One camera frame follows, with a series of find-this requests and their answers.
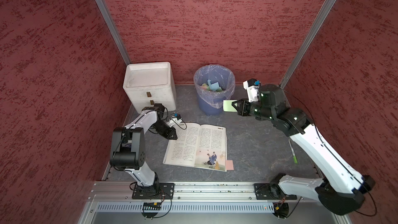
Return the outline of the pink sticky note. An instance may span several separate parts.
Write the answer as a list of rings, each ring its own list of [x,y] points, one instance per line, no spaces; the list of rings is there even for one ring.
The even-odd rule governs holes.
[[[232,160],[226,160],[226,170],[227,171],[233,171],[234,170],[234,165]]]

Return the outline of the aluminium front rail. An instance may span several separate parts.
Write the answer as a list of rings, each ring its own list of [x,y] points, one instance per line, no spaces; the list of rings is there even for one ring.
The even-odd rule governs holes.
[[[89,193],[89,201],[168,201],[177,202],[295,202],[298,197],[277,198],[258,182],[174,181],[173,187],[162,186],[157,194],[144,193],[130,181],[97,181]]]

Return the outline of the white three-drawer cabinet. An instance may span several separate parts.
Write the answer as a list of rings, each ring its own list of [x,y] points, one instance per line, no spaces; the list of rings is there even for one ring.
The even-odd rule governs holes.
[[[130,64],[126,67],[123,89],[135,110],[141,113],[145,107],[160,103],[168,111],[177,109],[177,94],[170,62]]]

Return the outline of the green sticky note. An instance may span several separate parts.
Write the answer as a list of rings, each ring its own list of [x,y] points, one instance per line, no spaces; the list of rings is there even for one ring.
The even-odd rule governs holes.
[[[237,110],[233,106],[233,102],[235,102],[235,100],[224,100],[223,101],[223,111],[224,112],[234,112],[234,113],[236,113]]]

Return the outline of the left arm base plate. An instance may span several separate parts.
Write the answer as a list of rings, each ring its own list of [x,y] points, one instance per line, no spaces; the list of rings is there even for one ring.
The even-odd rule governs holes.
[[[137,183],[129,185],[133,200],[172,200],[175,190],[174,183],[155,183],[152,186],[139,186]]]

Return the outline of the green white pen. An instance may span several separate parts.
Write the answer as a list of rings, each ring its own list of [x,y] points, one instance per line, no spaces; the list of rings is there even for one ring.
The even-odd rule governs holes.
[[[293,145],[292,145],[292,141],[289,139],[288,143],[289,143],[289,146],[290,146],[290,149],[291,149],[291,152],[292,152],[293,161],[294,161],[295,164],[298,164],[297,157],[295,155],[295,151],[294,151],[294,148],[293,148]]]

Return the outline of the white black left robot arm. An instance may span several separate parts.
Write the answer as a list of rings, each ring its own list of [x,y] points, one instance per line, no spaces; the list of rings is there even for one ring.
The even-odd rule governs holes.
[[[117,171],[127,172],[136,181],[137,189],[148,194],[158,194],[160,183],[157,174],[145,162],[145,133],[154,128],[167,140],[177,140],[176,129],[165,122],[166,108],[156,103],[143,108],[141,114],[125,127],[113,130],[109,163]]]

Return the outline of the blue trash bin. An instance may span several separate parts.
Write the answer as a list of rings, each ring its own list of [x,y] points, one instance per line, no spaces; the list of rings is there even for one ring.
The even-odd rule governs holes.
[[[223,102],[230,100],[235,92],[233,72],[218,64],[200,67],[193,77],[201,111],[206,115],[223,112]]]

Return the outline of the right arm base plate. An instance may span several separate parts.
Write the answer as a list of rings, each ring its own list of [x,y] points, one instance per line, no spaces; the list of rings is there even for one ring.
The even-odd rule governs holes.
[[[277,184],[254,184],[254,190],[257,200],[297,200],[296,195],[286,195]]]

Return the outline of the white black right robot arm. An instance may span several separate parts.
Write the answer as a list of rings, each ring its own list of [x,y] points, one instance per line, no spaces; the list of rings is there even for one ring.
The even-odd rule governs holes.
[[[243,83],[247,99],[232,102],[240,116],[268,120],[298,144],[324,177],[308,179],[279,173],[269,190],[277,198],[299,196],[319,201],[336,215],[358,212],[375,186],[375,180],[351,167],[321,135],[315,122],[300,108],[290,107],[285,91],[277,85],[250,79]]]

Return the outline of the clear plastic bin liner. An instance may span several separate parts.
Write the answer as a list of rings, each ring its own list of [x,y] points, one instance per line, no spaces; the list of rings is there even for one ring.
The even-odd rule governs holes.
[[[200,86],[208,80],[218,82],[223,92],[211,92],[203,90]],[[230,100],[235,92],[235,76],[233,72],[218,64],[210,64],[200,67],[193,77],[197,94],[209,106],[220,109],[224,100]]]

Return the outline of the children's book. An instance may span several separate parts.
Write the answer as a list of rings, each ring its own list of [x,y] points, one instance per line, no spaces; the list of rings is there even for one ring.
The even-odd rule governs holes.
[[[181,123],[169,140],[163,164],[227,171],[227,130],[209,124]]]

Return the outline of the discarded sticky notes in bin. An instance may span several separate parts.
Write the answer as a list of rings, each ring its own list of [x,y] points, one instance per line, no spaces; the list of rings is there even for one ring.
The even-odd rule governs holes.
[[[211,92],[223,92],[224,90],[220,87],[218,82],[212,83],[209,79],[206,83],[201,84],[200,86],[203,90],[211,91]]]

